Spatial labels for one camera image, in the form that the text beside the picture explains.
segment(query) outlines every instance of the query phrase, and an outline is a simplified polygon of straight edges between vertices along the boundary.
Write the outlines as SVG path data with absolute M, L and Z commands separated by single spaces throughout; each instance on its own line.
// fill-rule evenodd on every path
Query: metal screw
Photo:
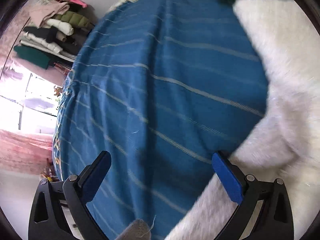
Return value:
M 68 178 L 70 181 L 75 181 L 76 179 L 78 179 L 77 175 L 70 175 Z
M 283 184 L 283 180 L 279 178 L 279 179 L 277 179 L 277 183 L 282 185 Z
M 44 184 L 47 183 L 47 181 L 48 181 L 47 179 L 41 179 L 40 184 L 41 184 L 41 185 L 44 185 Z
M 247 180 L 248 181 L 254 181 L 255 179 L 256 178 L 253 175 L 251 175 L 251 174 L 247 175 Z

